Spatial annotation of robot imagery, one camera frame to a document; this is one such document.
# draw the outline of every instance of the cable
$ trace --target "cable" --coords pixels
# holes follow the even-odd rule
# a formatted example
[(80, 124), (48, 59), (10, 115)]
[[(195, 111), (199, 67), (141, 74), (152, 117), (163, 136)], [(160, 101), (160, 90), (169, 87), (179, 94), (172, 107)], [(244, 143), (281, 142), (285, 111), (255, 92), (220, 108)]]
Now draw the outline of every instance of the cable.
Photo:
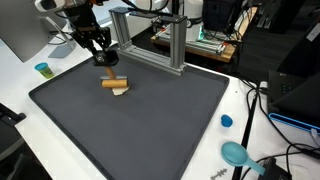
[(61, 18), (64, 18), (64, 19), (74, 19), (74, 18), (78, 18), (79, 16), (73, 16), (73, 17), (66, 17), (66, 16), (61, 16), (60, 14), (58, 14), (58, 12), (61, 12), (61, 11), (55, 11), (54, 13), (61, 17)]
[[(277, 155), (273, 155), (273, 156), (267, 156), (267, 157), (264, 157), (264, 158), (261, 158), (259, 159), (258, 161), (256, 161), (257, 163), (260, 163), (261, 161), (263, 160), (266, 160), (268, 158), (271, 158), (271, 157), (280, 157), (280, 156), (286, 156), (286, 155), (292, 155), (292, 154), (301, 154), (302, 152), (301, 151), (298, 151), (298, 152), (292, 152), (292, 153), (284, 153), (284, 154), (277, 154)], [(244, 178), (246, 177), (246, 175), (248, 174), (248, 172), (251, 170), (251, 168), (248, 168), (242, 175), (241, 179), (240, 180), (244, 180)]]
[(62, 38), (59, 37), (59, 36), (56, 36), (56, 38), (62, 40), (62, 42), (60, 42), (60, 43), (48, 43), (48, 44), (50, 44), (50, 45), (62, 45), (62, 44), (64, 44), (64, 43), (67, 42), (66, 40), (62, 39)]
[(251, 88), (251, 89), (247, 92), (247, 94), (246, 94), (246, 100), (247, 100), (248, 110), (250, 110), (249, 94), (250, 94), (250, 92), (253, 91), (253, 90), (256, 90), (256, 88), (255, 88), (255, 87), (254, 87), (254, 88)]
[(149, 0), (149, 2), (150, 2), (149, 11), (151, 11), (152, 10), (152, 0)]
[(166, 0), (166, 3), (165, 5), (163, 5), (160, 9), (157, 9), (157, 10), (146, 10), (146, 9), (141, 9), (139, 8), (138, 6), (136, 6), (135, 4), (133, 4), (131, 1), (129, 0), (122, 0), (122, 2), (126, 3), (127, 5), (133, 7), (134, 9), (136, 10), (139, 10), (141, 12), (145, 12), (145, 13), (156, 13), (156, 12), (159, 12), (159, 11), (162, 11), (164, 8), (167, 7), (167, 5), (169, 4), (169, 0)]

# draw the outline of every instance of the blue scoop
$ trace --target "blue scoop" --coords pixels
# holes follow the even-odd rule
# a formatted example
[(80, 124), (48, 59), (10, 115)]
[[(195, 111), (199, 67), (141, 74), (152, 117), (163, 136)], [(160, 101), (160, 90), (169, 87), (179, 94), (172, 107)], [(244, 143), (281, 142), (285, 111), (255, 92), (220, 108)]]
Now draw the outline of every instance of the blue scoop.
[(265, 169), (254, 162), (248, 155), (246, 149), (238, 143), (226, 142), (221, 147), (222, 158), (230, 165), (240, 167), (247, 165), (251, 169), (263, 175)]

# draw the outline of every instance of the black mat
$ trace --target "black mat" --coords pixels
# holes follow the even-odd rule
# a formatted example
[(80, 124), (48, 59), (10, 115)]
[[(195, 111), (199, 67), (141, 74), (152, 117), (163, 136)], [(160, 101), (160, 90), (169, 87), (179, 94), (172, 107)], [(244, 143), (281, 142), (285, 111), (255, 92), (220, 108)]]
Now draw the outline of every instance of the black mat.
[(179, 77), (123, 59), (114, 70), (129, 77), (122, 96), (100, 86), (104, 69), (88, 60), (30, 97), (106, 178), (180, 179), (229, 79), (191, 67)]

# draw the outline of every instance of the computer monitor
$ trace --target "computer monitor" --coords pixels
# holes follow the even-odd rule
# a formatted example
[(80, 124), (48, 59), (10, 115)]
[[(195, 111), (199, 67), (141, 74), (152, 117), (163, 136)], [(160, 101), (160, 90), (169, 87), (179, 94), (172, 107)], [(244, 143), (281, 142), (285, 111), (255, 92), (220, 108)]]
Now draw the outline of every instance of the computer monitor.
[(204, 0), (202, 9), (203, 28), (226, 34), (234, 32), (244, 0)]
[(54, 12), (41, 13), (34, 5), (34, 0), (2, 1), (0, 6), (0, 38), (25, 62), (37, 54), (57, 31), (45, 17), (50, 17), (59, 27), (66, 25), (66, 19)]

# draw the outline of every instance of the black cable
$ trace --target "black cable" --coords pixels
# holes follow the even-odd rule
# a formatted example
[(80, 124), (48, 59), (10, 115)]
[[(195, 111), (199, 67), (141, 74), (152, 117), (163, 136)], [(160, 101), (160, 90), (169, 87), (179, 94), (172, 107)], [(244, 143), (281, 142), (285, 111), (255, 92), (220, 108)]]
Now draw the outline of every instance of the black cable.
[(262, 111), (262, 113), (267, 117), (267, 119), (269, 120), (269, 122), (271, 123), (271, 125), (273, 126), (273, 128), (279, 133), (279, 135), (288, 143), (288, 144), (292, 144), (291, 141), (289, 141), (289, 139), (287, 139), (287, 137), (285, 137), (282, 132), (278, 129), (278, 127), (272, 122), (272, 120), (269, 118), (268, 114), (264, 111), (264, 109), (262, 108), (262, 102), (261, 102), (261, 96), (260, 94), (258, 94), (258, 99), (259, 99), (259, 107), (260, 110)]
[[(256, 161), (256, 163), (260, 163), (261, 161), (263, 160), (266, 160), (268, 158), (271, 158), (271, 157), (280, 157), (280, 156), (286, 156), (286, 155), (293, 155), (293, 154), (301, 154), (302, 152), (301, 151), (298, 151), (298, 152), (292, 152), (292, 153), (284, 153), (284, 154), (277, 154), (277, 155), (273, 155), (273, 156), (267, 156), (267, 157), (264, 157), (264, 158), (261, 158), (259, 159), (258, 161)], [(251, 168), (248, 168), (242, 175), (241, 179), (240, 180), (244, 180), (244, 178), (246, 177), (246, 175), (248, 174), (248, 172), (251, 170)]]
[(66, 40), (64, 40), (64, 39), (62, 39), (61, 37), (59, 37), (59, 36), (56, 36), (56, 38), (58, 38), (58, 39), (60, 39), (60, 40), (62, 40), (62, 42), (60, 42), (60, 43), (48, 43), (48, 44), (50, 44), (50, 45), (61, 45), (61, 44), (64, 44), (64, 43), (66, 43), (67, 41)]
[(151, 11), (152, 10), (152, 0), (149, 0), (149, 2), (150, 2), (149, 11)]
[[(293, 145), (306, 146), (306, 147), (312, 148), (311, 151), (316, 151), (316, 150), (319, 150), (319, 149), (320, 149), (320, 148), (314, 148), (314, 147), (312, 147), (312, 146), (310, 146), (310, 145), (307, 145), (307, 144), (294, 143), (294, 144), (288, 146), (286, 153), (284, 153), (284, 154), (277, 154), (277, 155), (273, 155), (273, 156), (267, 156), (267, 157), (264, 157), (264, 158), (261, 158), (261, 159), (257, 160), (256, 163), (259, 163), (259, 162), (261, 162), (261, 161), (263, 161), (263, 160), (266, 160), (266, 159), (268, 159), (268, 158), (271, 158), (271, 157), (286, 156), (286, 164), (287, 164), (287, 169), (288, 169), (288, 168), (289, 168), (289, 161), (288, 161), (288, 158), (289, 158), (289, 157), (288, 157), (288, 156), (289, 156), (289, 155), (293, 155), (293, 154), (302, 154), (302, 153), (303, 153), (302, 151), (297, 151), (297, 152), (291, 152), (291, 153), (289, 153), (289, 149), (290, 149), (291, 147), (293, 147)], [(243, 180), (243, 179), (245, 178), (245, 176), (248, 174), (248, 172), (249, 172), (250, 170), (251, 170), (251, 168), (248, 168), (248, 169), (243, 173), (243, 175), (242, 175), (242, 177), (241, 177), (241, 180)]]
[(183, 0), (183, 10), (182, 10), (182, 16), (184, 16), (184, 7), (185, 7), (185, 5), (184, 5), (184, 0)]
[(64, 43), (66, 43), (66, 41), (61, 42), (61, 43), (48, 43), (48, 44), (50, 44), (50, 45), (62, 45), (62, 44), (64, 44)]
[(64, 18), (64, 19), (74, 19), (74, 18), (78, 18), (78, 17), (79, 17), (79, 16), (66, 17), (66, 16), (62, 16), (62, 15), (58, 14), (58, 12), (61, 12), (61, 11), (55, 11), (54, 13), (55, 13), (57, 16), (59, 16), (59, 17), (61, 17), (61, 18)]
[(246, 101), (247, 101), (247, 107), (248, 107), (248, 110), (250, 111), (250, 103), (249, 103), (249, 94), (250, 94), (250, 92), (252, 92), (253, 90), (255, 90), (256, 88), (254, 87), (254, 88), (251, 88), (248, 92), (247, 92), (247, 94), (246, 94)]
[(126, 3), (127, 5), (133, 7), (133, 8), (136, 9), (136, 10), (139, 10), (139, 11), (145, 12), (145, 13), (157, 13), (157, 12), (159, 12), (159, 11), (162, 11), (162, 10), (163, 10), (164, 8), (166, 8), (167, 5), (169, 4), (169, 0), (166, 0), (165, 5), (163, 5), (160, 9), (156, 9), (156, 10), (151, 10), (151, 11), (149, 11), (149, 10), (146, 10), (146, 9), (141, 9), (141, 8), (139, 8), (138, 6), (136, 6), (135, 4), (133, 4), (133, 3), (132, 3), (131, 1), (129, 1), (129, 0), (122, 0), (122, 2), (124, 2), (124, 3)]

